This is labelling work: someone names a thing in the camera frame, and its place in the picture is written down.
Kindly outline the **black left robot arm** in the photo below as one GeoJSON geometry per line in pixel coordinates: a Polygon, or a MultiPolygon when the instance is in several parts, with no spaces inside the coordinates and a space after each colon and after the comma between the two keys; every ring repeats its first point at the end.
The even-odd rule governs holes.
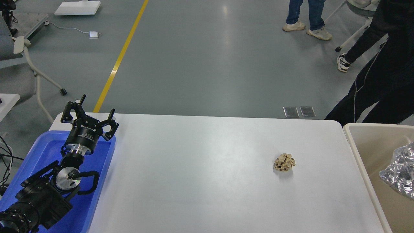
{"type": "Polygon", "coordinates": [[[86,115],[82,104],[68,102],[61,122],[70,123],[71,131],[61,147],[61,161],[53,161],[25,179],[22,189],[16,194],[17,201],[1,212],[2,233],[37,233],[39,226],[50,229],[72,208],[70,200],[75,195],[88,195],[99,184],[98,171],[81,172],[80,167],[87,155],[92,155],[99,138],[111,140],[119,124],[113,118],[112,109],[108,118],[99,121],[86,115]]]}

